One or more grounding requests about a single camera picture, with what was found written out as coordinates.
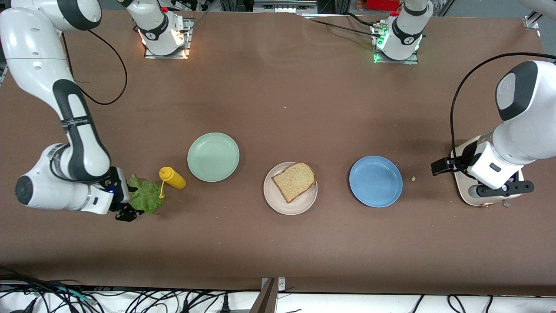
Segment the toast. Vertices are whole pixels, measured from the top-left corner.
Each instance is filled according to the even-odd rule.
[[[313,169],[306,163],[296,163],[286,168],[282,173],[272,177],[280,192],[291,203],[316,183]]]

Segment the plate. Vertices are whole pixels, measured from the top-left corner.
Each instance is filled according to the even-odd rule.
[[[284,162],[273,167],[266,175],[263,185],[266,202],[272,209],[285,215],[297,215],[307,211],[312,204],[315,203],[316,194],[319,189],[315,182],[311,188],[299,195],[299,197],[295,198],[291,203],[286,202],[284,195],[282,195],[280,188],[278,188],[274,180],[272,180],[272,177],[282,173],[286,168],[295,163],[296,162]]]
[[[349,173],[349,186],[355,198],[366,206],[384,208],[401,195],[403,181],[396,165],[377,155],[359,159]]]
[[[193,142],[187,153],[191,173],[205,182],[219,182],[230,176],[240,162],[240,150],[232,137],[208,133]]]

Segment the brown tabletop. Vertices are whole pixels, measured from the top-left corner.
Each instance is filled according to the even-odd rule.
[[[327,18],[365,30],[346,17]],[[258,288],[285,276],[294,291],[445,294],[556,293],[556,159],[524,168],[535,192],[474,208],[451,175],[429,164],[448,154],[449,111],[459,81],[488,57],[540,52],[520,19],[432,18],[418,65],[373,63],[364,35],[294,14],[208,13],[188,60],[145,60],[125,11],[104,11],[98,34],[122,55],[129,84],[120,101],[88,101],[113,164],[156,180],[163,166],[187,180],[166,189],[163,207],[132,223],[113,213],[26,208],[18,177],[52,143],[66,142],[54,111],[8,75],[0,90],[0,263],[44,279],[82,284]],[[75,79],[107,101],[123,73],[113,52],[87,32],[67,34]],[[527,60],[479,70],[456,109],[456,138],[496,127],[499,79]],[[186,155],[200,135],[239,145],[232,176],[205,183]],[[400,169],[404,189],[384,209],[351,194],[348,173],[366,155]],[[262,182],[278,163],[307,162],[319,194],[298,216],[265,202]]]

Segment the red object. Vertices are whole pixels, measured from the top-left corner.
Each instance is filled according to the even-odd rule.
[[[399,5],[400,0],[367,0],[367,9],[395,11]]]

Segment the green lettuce leaf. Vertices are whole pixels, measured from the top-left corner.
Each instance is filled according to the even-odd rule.
[[[135,174],[131,175],[127,182],[131,187],[138,188],[131,196],[131,206],[136,210],[145,211],[145,213],[153,214],[156,209],[162,205],[164,199],[160,199],[160,185],[153,182],[139,182]]]

